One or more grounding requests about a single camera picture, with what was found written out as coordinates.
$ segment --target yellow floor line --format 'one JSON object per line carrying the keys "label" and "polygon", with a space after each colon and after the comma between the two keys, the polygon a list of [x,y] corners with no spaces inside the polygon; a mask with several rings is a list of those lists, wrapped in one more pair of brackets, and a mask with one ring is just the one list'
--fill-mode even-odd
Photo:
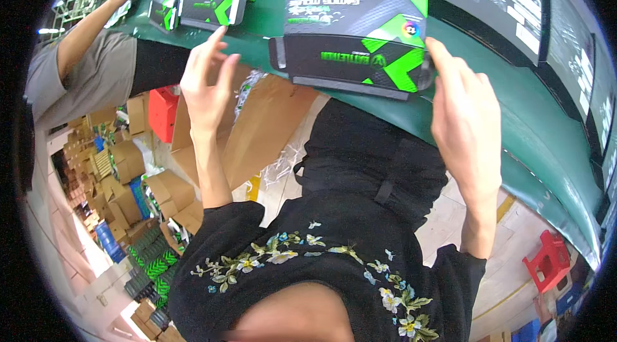
{"label": "yellow floor line", "polygon": [[512,208],[512,205],[516,201],[516,198],[508,193],[504,202],[497,208],[497,222],[499,223],[501,219],[504,218],[505,214]]}
{"label": "yellow floor line", "polygon": [[499,301],[495,306],[489,308],[487,311],[483,312],[482,314],[478,315],[477,317],[475,317],[474,319],[472,319],[471,321],[473,322],[474,320],[488,314],[490,311],[494,310],[495,308],[499,307],[501,304],[503,304],[505,301],[509,300],[510,298],[512,298],[517,292],[521,291],[523,289],[523,287],[525,287],[527,284],[529,284],[529,282],[533,281],[533,279],[529,279],[527,282],[523,283],[519,288],[517,288],[516,290],[514,290],[514,292],[508,296],[506,296],[503,300]]}
{"label": "yellow floor line", "polygon": [[252,189],[250,186],[246,187],[246,199],[250,201],[257,201],[257,195],[259,193],[259,184],[262,181],[262,177],[261,175],[255,175],[251,177],[249,181],[251,182]]}

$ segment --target black t-shirt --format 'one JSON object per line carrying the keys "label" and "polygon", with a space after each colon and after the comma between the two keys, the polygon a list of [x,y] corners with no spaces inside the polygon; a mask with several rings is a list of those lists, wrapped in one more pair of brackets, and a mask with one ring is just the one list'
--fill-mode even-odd
{"label": "black t-shirt", "polygon": [[448,245],[432,268],[423,266],[408,215],[363,194],[289,200],[267,229],[259,227],[263,216],[251,201],[204,211],[170,292],[187,341],[231,330],[251,305],[301,282],[341,296],[358,342],[469,339],[485,259]]}

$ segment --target floral embroidery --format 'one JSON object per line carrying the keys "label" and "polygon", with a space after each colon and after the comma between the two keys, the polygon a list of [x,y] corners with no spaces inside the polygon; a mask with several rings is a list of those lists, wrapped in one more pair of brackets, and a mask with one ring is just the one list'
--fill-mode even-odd
{"label": "floral embroidery", "polygon": [[358,263],[364,264],[362,259],[360,259],[358,255],[355,253],[355,251],[353,250],[353,246],[332,247],[328,249],[328,252],[335,253],[335,254],[347,254],[351,256],[352,258],[354,258],[356,261],[358,261]]}
{"label": "floral embroidery", "polygon": [[375,279],[367,269],[364,269],[364,277],[368,279],[368,281],[371,282],[372,285],[375,285],[375,282],[380,282],[379,280]]}
{"label": "floral embroidery", "polygon": [[435,330],[426,327],[429,321],[426,314],[418,315],[416,318],[407,315],[407,318],[398,321],[401,324],[401,327],[398,328],[398,335],[410,338],[413,342],[432,341],[439,338]]}
{"label": "floral embroidery", "polygon": [[[321,226],[321,223],[311,222],[309,229],[314,229],[319,226]],[[220,284],[220,286],[217,287],[215,285],[209,285],[207,287],[208,292],[211,294],[216,292],[224,293],[231,284],[237,283],[237,277],[240,271],[248,274],[254,268],[264,267],[265,264],[263,263],[262,258],[265,256],[267,256],[265,261],[272,264],[285,263],[286,261],[298,256],[298,253],[291,249],[282,251],[279,247],[286,246],[289,248],[290,245],[305,244],[304,239],[300,238],[299,235],[300,233],[298,231],[294,233],[277,233],[268,239],[266,245],[263,247],[255,243],[251,243],[251,248],[255,253],[253,255],[250,253],[241,253],[234,259],[227,256],[221,256],[220,262],[212,262],[210,261],[210,258],[206,258],[205,265],[207,268],[203,269],[200,265],[196,265],[195,271],[191,271],[190,274],[203,277],[205,273],[209,273],[212,282]],[[326,247],[326,243],[321,241],[322,238],[323,237],[316,237],[307,234],[306,243],[309,246]],[[353,246],[330,247],[327,252],[349,255],[358,261],[358,263],[364,265],[364,261],[362,261],[362,259],[360,259],[353,250]],[[388,251],[387,249],[385,252],[386,255],[388,255],[388,261],[392,261],[394,253]],[[306,252],[304,253],[304,256],[313,257],[320,256],[322,254],[324,254],[324,252]],[[435,330],[428,328],[428,315],[416,313],[416,311],[422,306],[429,304],[432,299],[417,298],[413,287],[401,278],[398,271],[395,271],[394,274],[390,273],[389,265],[383,264],[376,259],[375,263],[367,263],[366,265],[374,268],[377,273],[384,274],[386,281],[393,284],[393,289],[380,287],[379,292],[381,294],[382,305],[386,310],[393,314],[398,314],[398,310],[404,308],[403,318],[392,317],[392,324],[394,326],[398,323],[400,324],[398,334],[401,337],[404,337],[404,340],[408,342],[428,342],[439,338]],[[380,280],[375,279],[368,269],[364,269],[363,275],[372,285],[376,285],[376,282],[381,282]]]}
{"label": "floral embroidery", "polygon": [[322,242],[322,241],[318,241],[319,239],[321,239],[322,237],[314,237],[313,235],[308,235],[307,234],[307,243],[309,246],[326,246],[326,243]]}
{"label": "floral embroidery", "polygon": [[249,259],[240,259],[236,270],[242,270],[243,273],[248,274],[253,270],[253,267],[259,266],[258,258],[258,256],[251,256]]}
{"label": "floral embroidery", "polygon": [[393,314],[398,312],[398,305],[403,302],[401,298],[398,296],[394,296],[392,292],[387,288],[380,288],[381,293],[381,303],[384,305],[386,310],[391,311]]}
{"label": "floral embroidery", "polygon": [[387,264],[382,264],[380,261],[375,260],[375,263],[366,263],[367,266],[371,266],[372,268],[375,269],[375,271],[379,272],[380,274],[382,272],[386,272],[386,271],[390,271],[390,267]]}
{"label": "floral embroidery", "polygon": [[298,256],[298,253],[293,251],[274,251],[272,257],[269,257],[266,261],[272,264],[281,264],[296,256]]}

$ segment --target red plastic stool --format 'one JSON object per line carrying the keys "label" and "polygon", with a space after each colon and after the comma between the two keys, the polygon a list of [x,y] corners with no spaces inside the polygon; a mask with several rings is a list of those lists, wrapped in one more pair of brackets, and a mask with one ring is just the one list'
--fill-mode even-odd
{"label": "red plastic stool", "polygon": [[150,127],[164,143],[171,143],[174,137],[176,110],[180,99],[180,96],[175,96],[170,91],[172,86],[151,90],[148,103]]}
{"label": "red plastic stool", "polygon": [[[523,263],[527,266],[529,275],[536,282],[538,291],[545,293],[566,276],[570,270],[570,258],[561,235],[552,235],[551,232],[545,230],[540,235],[540,241],[542,242],[540,252],[532,261],[529,261],[527,257],[523,258]],[[538,271],[544,275],[542,281],[538,277]]]}

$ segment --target green table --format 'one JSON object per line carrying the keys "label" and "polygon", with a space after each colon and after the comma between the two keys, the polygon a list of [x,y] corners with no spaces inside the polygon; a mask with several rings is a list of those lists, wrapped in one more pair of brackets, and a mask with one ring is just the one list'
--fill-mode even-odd
{"label": "green table", "polygon": [[[282,36],[286,0],[249,3],[242,25],[228,31],[229,52],[242,53],[242,63],[287,77],[273,69],[268,38]],[[180,26],[164,34],[149,24],[150,0],[114,29],[136,38],[193,48],[209,31]],[[602,191],[595,185],[590,149],[580,123],[568,118],[528,68],[513,67],[458,29],[429,17],[428,35],[441,40],[476,72],[486,73],[502,108],[503,187],[536,210],[567,238],[596,270],[600,263],[599,226],[595,219]],[[407,103],[326,91],[350,105],[434,144],[430,132],[433,88]]]}

